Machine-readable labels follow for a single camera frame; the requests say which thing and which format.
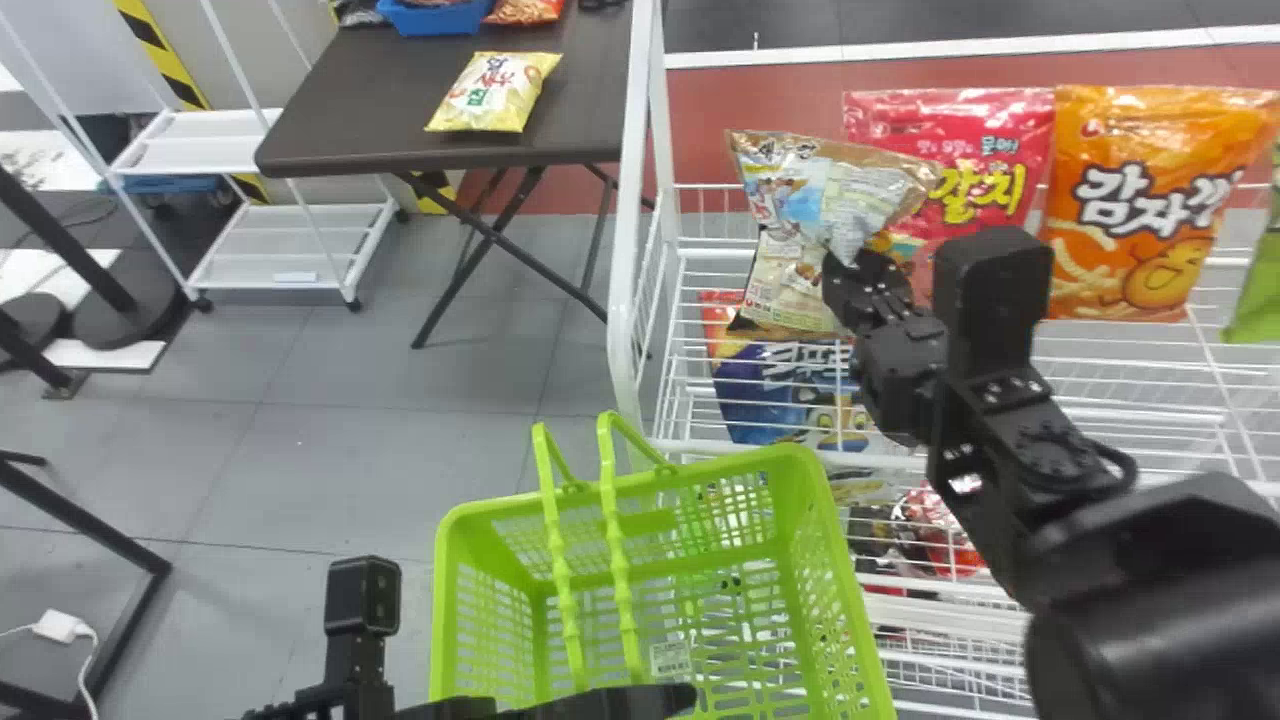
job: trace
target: black table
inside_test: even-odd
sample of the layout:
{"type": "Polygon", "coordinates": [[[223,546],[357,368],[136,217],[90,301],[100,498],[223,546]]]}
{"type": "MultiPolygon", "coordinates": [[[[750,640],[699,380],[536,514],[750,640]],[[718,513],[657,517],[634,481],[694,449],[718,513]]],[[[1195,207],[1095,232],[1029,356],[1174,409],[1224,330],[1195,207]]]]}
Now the black table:
{"type": "MultiPolygon", "coordinates": [[[[471,273],[494,246],[554,283],[602,320],[604,309],[586,293],[617,182],[598,163],[622,155],[631,6],[586,12],[570,0],[558,23],[484,27],[476,36],[403,38],[393,28],[339,31],[285,105],[257,150],[268,177],[394,173],[481,236],[461,260],[413,347],[422,347],[471,273]],[[562,53],[525,132],[428,133],[422,127],[480,50],[562,53]],[[588,268],[577,284],[562,278],[503,234],[549,165],[585,165],[604,191],[588,268]],[[463,208],[444,196],[443,170],[497,172],[480,199],[463,208]],[[480,206],[511,168],[524,170],[516,192],[490,225],[480,206]]],[[[652,209],[653,204],[645,201],[652,209]]]]}

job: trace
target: blue tray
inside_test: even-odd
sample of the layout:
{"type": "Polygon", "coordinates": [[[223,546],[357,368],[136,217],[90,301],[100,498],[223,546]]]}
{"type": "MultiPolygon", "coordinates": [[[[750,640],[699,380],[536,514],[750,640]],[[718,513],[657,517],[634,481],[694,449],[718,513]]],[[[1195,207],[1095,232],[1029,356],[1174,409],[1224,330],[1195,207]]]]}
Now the blue tray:
{"type": "Polygon", "coordinates": [[[378,12],[404,37],[426,35],[475,35],[493,0],[471,0],[456,5],[426,8],[399,0],[378,0],[378,12]]]}

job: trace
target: plastic basket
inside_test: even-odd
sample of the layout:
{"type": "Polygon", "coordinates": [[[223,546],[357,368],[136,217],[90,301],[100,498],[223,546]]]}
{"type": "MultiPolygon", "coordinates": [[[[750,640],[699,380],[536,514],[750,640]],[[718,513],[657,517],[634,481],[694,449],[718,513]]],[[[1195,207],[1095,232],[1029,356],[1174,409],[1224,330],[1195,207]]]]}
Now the plastic basket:
{"type": "Polygon", "coordinates": [[[378,0],[378,13],[403,37],[431,35],[475,35],[493,0],[471,0],[439,8],[411,6],[399,0],[378,0]]]}
{"type": "Polygon", "coordinates": [[[433,698],[525,707],[687,682],[695,717],[895,717],[812,451],[671,465],[614,413],[598,436],[598,484],[571,474],[539,424],[539,492],[442,521],[433,698]],[[620,477],[614,432],[653,468],[620,477]]]}

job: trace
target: white wire shelf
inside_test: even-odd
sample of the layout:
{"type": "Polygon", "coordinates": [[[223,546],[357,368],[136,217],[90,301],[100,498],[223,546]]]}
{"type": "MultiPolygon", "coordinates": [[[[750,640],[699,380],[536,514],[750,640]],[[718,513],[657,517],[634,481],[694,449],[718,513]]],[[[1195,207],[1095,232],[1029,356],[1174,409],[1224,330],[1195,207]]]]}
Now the white wire shelf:
{"type": "MultiPolygon", "coordinates": [[[[266,108],[268,126],[280,109],[266,108]]],[[[256,173],[253,154],[266,137],[253,110],[164,109],[111,163],[120,176],[191,176],[256,173]]]]}
{"type": "Polygon", "coordinates": [[[241,205],[191,274],[191,286],[353,288],[394,217],[394,201],[308,208],[319,242],[300,205],[241,205]]]}
{"type": "MultiPolygon", "coordinates": [[[[634,338],[630,364],[637,372],[621,387],[634,388],[637,396],[641,388],[657,388],[652,415],[645,413],[653,418],[648,434],[659,450],[682,461],[744,448],[731,441],[722,414],[712,374],[722,360],[709,355],[703,313],[707,293],[736,293],[746,284],[755,224],[735,206],[739,195],[737,186],[676,186],[659,195],[659,209],[641,225],[636,243],[628,334],[634,338]],[[684,214],[664,218],[663,213],[673,213],[673,199],[684,214]]],[[[1029,229],[1038,223],[1033,213],[1029,229]]],[[[1272,482],[1280,479],[1280,345],[1219,340],[1265,223],[1261,209],[1228,213],[1181,323],[1048,320],[1037,331],[1033,363],[1053,384],[1057,402],[1085,434],[1133,455],[1142,468],[1140,484],[1221,470],[1240,477],[1272,502],[1280,498],[1280,483],[1272,482]]],[[[824,348],[820,355],[794,352],[800,359],[795,368],[822,373],[828,383],[838,378],[831,395],[849,395],[840,383],[852,384],[845,372],[850,343],[764,345],[776,355],[824,348]]],[[[723,389],[724,378],[719,382],[723,389]]],[[[787,384],[799,389],[809,380],[771,380],[773,388],[787,384]]],[[[864,419],[858,427],[846,425],[859,407],[846,415],[831,410],[829,397],[803,400],[801,392],[791,397],[788,402],[733,402],[797,410],[792,416],[801,419],[794,423],[762,416],[742,424],[806,436],[809,445],[817,445],[813,438],[831,445],[836,436],[833,446],[842,447],[849,437],[864,437],[863,452],[819,448],[833,487],[844,478],[850,486],[882,486],[882,495],[900,497],[906,488],[922,486],[923,452],[867,429],[860,424],[864,419]]],[[[893,532],[884,537],[849,523],[847,509],[841,521],[851,552],[856,548],[861,557],[878,557],[897,551],[888,574],[864,571],[859,564],[864,588],[876,588],[864,597],[897,708],[979,720],[1033,717],[1021,669],[1027,614],[986,568],[965,566],[973,556],[964,553],[964,536],[893,520],[893,532]]]]}

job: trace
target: table leg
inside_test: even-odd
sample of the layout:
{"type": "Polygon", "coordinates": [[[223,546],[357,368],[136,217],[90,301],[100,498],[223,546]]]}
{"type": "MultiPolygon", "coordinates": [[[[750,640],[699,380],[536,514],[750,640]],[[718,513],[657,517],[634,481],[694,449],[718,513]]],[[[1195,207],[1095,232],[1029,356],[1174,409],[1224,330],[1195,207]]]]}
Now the table leg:
{"type": "Polygon", "coordinates": [[[14,452],[12,450],[0,450],[0,460],[17,462],[19,465],[31,465],[33,468],[44,468],[49,465],[49,460],[38,455],[27,455],[26,452],[14,452]]]}
{"type": "MultiPolygon", "coordinates": [[[[142,618],[156,600],[160,585],[173,570],[173,565],[142,543],[106,524],[101,518],[63,497],[61,493],[45,486],[36,478],[14,468],[9,460],[0,459],[0,487],[52,515],[63,524],[87,536],[93,542],[111,551],[133,565],[147,571],[147,578],[136,588],[125,605],[120,619],[109,633],[104,634],[101,648],[93,664],[90,665],[84,684],[90,693],[101,700],[106,683],[111,679],[116,665],[124,656],[133,634],[142,624],[142,618]]],[[[40,717],[87,717],[83,698],[64,701],[0,682],[0,702],[19,708],[17,720],[40,717]]]]}
{"type": "MultiPolygon", "coordinates": [[[[484,190],[476,196],[475,202],[471,204],[471,213],[475,215],[481,215],[484,213],[484,204],[489,201],[489,196],[493,195],[498,186],[502,183],[503,178],[507,177],[507,168],[499,168],[493,176],[489,177],[489,182],[485,183],[484,190]]],[[[458,265],[453,268],[453,273],[457,274],[462,272],[462,265],[471,256],[471,243],[475,242],[476,229],[468,228],[467,240],[462,243],[462,252],[458,254],[458,265]]]]}
{"type": "MultiPolygon", "coordinates": [[[[532,172],[535,169],[538,169],[538,168],[530,168],[530,170],[527,170],[527,172],[532,172]]],[[[417,192],[421,192],[422,195],[426,195],[428,197],[431,199],[433,202],[435,202],[440,208],[444,208],[445,210],[448,210],[453,217],[456,217],[457,219],[462,220],[467,225],[475,228],[476,232],[479,232],[481,236],[484,236],[485,240],[488,240],[489,242],[497,245],[498,247],[502,247],[503,250],[506,250],[507,252],[509,252],[512,256],[515,256],[516,260],[520,260],[521,263],[524,263],[529,269],[534,270],[539,275],[541,275],[541,277],[547,278],[548,281],[550,281],[552,284],[554,284],[556,287],[558,287],[562,291],[564,291],[564,293],[568,295],[570,297],[572,297],[573,300],[577,300],[579,302],[581,302],[588,310],[591,311],[591,314],[594,314],[602,322],[605,322],[608,319],[608,314],[604,311],[604,307],[600,307],[600,304],[596,302],[595,300],[593,300],[591,296],[589,296],[585,292],[582,292],[581,290],[579,290],[577,286],[575,286],[572,282],[570,282],[570,281],[559,277],[559,274],[557,274],[556,270],[553,270],[553,269],[548,268],[547,265],[544,265],[541,263],[541,260],[539,260],[538,258],[534,258],[532,255],[530,255],[529,252],[526,252],[522,247],[520,247],[518,245],[516,245],[515,242],[512,242],[511,238],[508,238],[507,236],[502,234],[500,232],[494,231],[494,228],[489,227],[475,213],[467,211],[466,208],[463,208],[463,206],[458,205],[456,201],[445,197],[439,190],[436,190],[434,187],[430,187],[426,183],[420,182],[417,178],[415,178],[413,176],[411,176],[408,173],[399,173],[396,177],[398,177],[402,181],[412,184],[413,190],[416,190],[417,192]]],[[[481,241],[480,247],[477,247],[476,251],[479,251],[483,247],[484,247],[484,242],[481,241]]]]}
{"type": "Polygon", "coordinates": [[[586,268],[582,282],[577,286],[582,292],[591,290],[591,275],[595,274],[595,258],[600,254],[600,238],[604,236],[604,218],[609,214],[609,201],[613,200],[613,187],[604,183],[600,192],[600,209],[595,211],[595,229],[591,231],[591,247],[586,250],[586,268]]]}
{"type": "MultiPolygon", "coordinates": [[[[410,343],[410,347],[412,347],[413,350],[421,350],[421,347],[426,345],[426,338],[431,336],[431,332],[435,329],[435,325],[440,322],[440,318],[444,316],[444,311],[449,309],[449,305],[457,297],[458,292],[462,290],[462,286],[466,284],[468,278],[471,278],[471,273],[474,273],[476,268],[480,266],[480,261],[484,260],[484,256],[489,254],[489,249],[492,249],[495,242],[493,236],[502,237],[500,234],[502,231],[506,229],[508,224],[511,224],[511,220],[516,217],[516,213],[518,213],[520,208],[524,206],[525,200],[529,199],[529,195],[534,191],[535,187],[538,187],[538,183],[541,182],[543,173],[545,170],[547,168],[529,168],[525,170],[525,177],[520,179],[520,186],[516,187],[516,193],[511,196],[511,200],[507,201],[507,205],[502,209],[502,213],[498,214],[498,219],[494,220],[493,227],[486,225],[484,220],[479,218],[479,215],[463,209],[452,200],[449,200],[449,205],[440,204],[442,208],[457,215],[460,220],[470,225],[476,232],[481,233],[483,237],[480,238],[480,245],[477,245],[476,249],[471,251],[471,255],[468,255],[467,259],[462,263],[462,265],[453,273],[453,279],[449,281],[449,287],[445,288],[444,295],[440,297],[440,300],[435,302],[435,306],[431,307],[431,314],[426,318],[426,322],[422,323],[422,327],[417,331],[417,334],[413,337],[413,342],[410,343]],[[467,222],[467,218],[471,218],[474,222],[467,222]]],[[[412,178],[413,181],[417,181],[417,178],[413,178],[412,176],[408,177],[412,178]]],[[[419,190],[420,192],[424,193],[430,190],[436,195],[439,195],[440,197],[444,197],[444,195],[439,193],[438,191],[435,191],[435,188],[425,183],[421,187],[416,187],[415,190],[419,190]]]]}
{"type": "MultiPolygon", "coordinates": [[[[595,167],[591,163],[586,163],[582,167],[590,170],[593,176],[600,178],[600,181],[603,181],[604,184],[609,186],[612,190],[618,188],[618,181],[613,179],[613,176],[611,176],[609,173],[605,173],[604,170],[602,170],[600,168],[595,167]]],[[[646,210],[654,210],[657,208],[653,200],[649,200],[644,195],[640,196],[640,205],[644,205],[646,210]]]]}
{"type": "Polygon", "coordinates": [[[15,364],[27,368],[40,379],[45,380],[49,389],[45,397],[49,400],[70,400],[84,384],[88,373],[78,370],[67,373],[58,365],[50,363],[45,354],[32,347],[22,336],[13,332],[17,327],[8,315],[0,313],[0,350],[9,354],[15,364]]]}

